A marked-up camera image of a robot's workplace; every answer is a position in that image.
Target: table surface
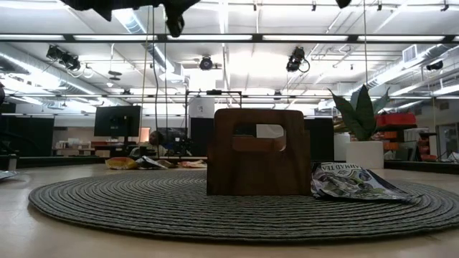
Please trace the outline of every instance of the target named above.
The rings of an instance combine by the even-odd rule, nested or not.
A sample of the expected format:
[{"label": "table surface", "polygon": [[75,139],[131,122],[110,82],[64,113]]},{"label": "table surface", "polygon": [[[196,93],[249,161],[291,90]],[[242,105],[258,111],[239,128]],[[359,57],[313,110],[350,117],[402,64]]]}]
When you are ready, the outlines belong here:
[{"label": "table surface", "polygon": [[[458,257],[459,229],[410,238],[316,244],[306,246],[249,246],[143,239],[65,224],[29,207],[28,194],[48,183],[116,173],[105,165],[30,168],[0,183],[0,256],[7,258],[103,257]],[[459,176],[415,171],[375,171],[386,179],[437,186],[459,194]]]}]

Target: ceiling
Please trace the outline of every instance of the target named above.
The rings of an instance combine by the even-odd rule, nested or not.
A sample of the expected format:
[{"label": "ceiling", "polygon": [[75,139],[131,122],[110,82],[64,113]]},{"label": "ceiling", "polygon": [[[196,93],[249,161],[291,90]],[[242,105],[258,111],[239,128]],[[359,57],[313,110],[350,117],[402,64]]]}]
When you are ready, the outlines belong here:
[{"label": "ceiling", "polygon": [[[381,11],[377,11],[378,1],[366,0],[366,15],[363,1],[353,0],[352,7],[340,10],[334,0],[323,0],[311,11],[313,1],[294,0],[228,0],[220,5],[218,0],[203,0],[184,13],[186,22],[183,34],[459,34],[459,1],[448,0],[450,9],[443,8],[442,1],[387,1],[382,0]],[[162,7],[148,16],[148,7],[134,11],[139,22],[148,28],[148,33],[167,33],[164,26]],[[121,22],[113,18],[104,20],[94,11],[75,11],[61,5],[59,1],[8,1],[0,0],[0,33],[40,33],[40,34],[126,34],[128,31]],[[45,57],[49,43],[9,43],[31,57],[35,57],[59,70],[63,66],[52,63]],[[79,76],[78,79],[95,86],[103,92],[120,94],[125,89],[141,93],[154,94],[156,80],[150,68],[152,56],[137,43],[117,43],[113,48],[112,70],[122,72],[121,80],[108,87],[110,70],[111,44],[106,43],[59,43],[62,49],[79,56],[83,64],[93,70],[90,78]],[[293,49],[302,46],[311,63],[309,72],[302,77],[298,73],[285,70],[288,57]],[[184,75],[193,80],[199,60],[209,55],[214,63],[223,64],[228,76],[225,85],[222,69],[205,74],[216,80],[215,87],[241,90],[246,94],[273,94],[282,90],[284,94],[302,95],[310,90],[322,90],[322,95],[331,89],[337,94],[346,95],[349,90],[364,82],[366,76],[372,77],[388,65],[402,57],[402,50],[409,44],[273,44],[273,43],[167,43],[157,44],[166,58],[178,62],[184,67]],[[443,70],[453,69],[458,58],[452,54],[445,58]],[[426,75],[416,69],[394,78],[382,85],[393,90],[410,86],[422,79],[422,76],[435,76],[441,71],[427,72]],[[157,69],[157,75],[163,72]],[[159,89],[169,94],[185,92],[183,82],[168,81],[167,85],[158,79]],[[297,104],[311,103],[300,100]]]}]

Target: wooden floor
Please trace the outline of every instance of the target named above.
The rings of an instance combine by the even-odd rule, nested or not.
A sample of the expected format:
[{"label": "wooden floor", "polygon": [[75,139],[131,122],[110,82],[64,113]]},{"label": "wooden floor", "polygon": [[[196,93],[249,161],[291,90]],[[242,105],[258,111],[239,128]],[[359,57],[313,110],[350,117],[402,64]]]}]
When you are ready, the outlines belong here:
[{"label": "wooden floor", "polygon": [[[104,165],[35,168],[0,183],[0,257],[459,257],[459,229],[408,239],[294,247],[192,244],[123,236],[64,224],[28,207],[38,186],[63,180],[120,173]],[[409,171],[377,171],[383,178],[437,186],[459,194],[459,176]]]}]

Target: gray woven mat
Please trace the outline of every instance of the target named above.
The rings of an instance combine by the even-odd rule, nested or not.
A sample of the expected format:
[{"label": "gray woven mat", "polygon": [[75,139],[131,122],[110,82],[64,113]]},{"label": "gray woven mat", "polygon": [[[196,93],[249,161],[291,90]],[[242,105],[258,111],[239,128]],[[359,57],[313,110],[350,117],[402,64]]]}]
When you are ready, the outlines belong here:
[{"label": "gray woven mat", "polygon": [[412,234],[459,225],[459,196],[391,182],[411,202],[320,200],[312,196],[207,196],[206,173],[149,171],[96,176],[33,190],[42,213],[74,224],[154,237],[310,242]]}]

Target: person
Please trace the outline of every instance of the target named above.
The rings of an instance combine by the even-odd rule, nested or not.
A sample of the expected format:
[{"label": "person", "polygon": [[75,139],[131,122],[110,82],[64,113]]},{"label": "person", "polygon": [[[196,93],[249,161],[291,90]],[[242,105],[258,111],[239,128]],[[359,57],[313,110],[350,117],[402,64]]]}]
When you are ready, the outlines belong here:
[{"label": "person", "polygon": [[146,147],[147,150],[155,152],[156,157],[158,157],[158,154],[159,156],[165,156],[167,153],[167,150],[161,145],[163,142],[164,142],[164,135],[158,131],[153,131],[152,133],[150,133],[148,142],[141,143],[139,147],[134,148],[131,151],[130,156],[139,157],[141,155],[140,147]]}]

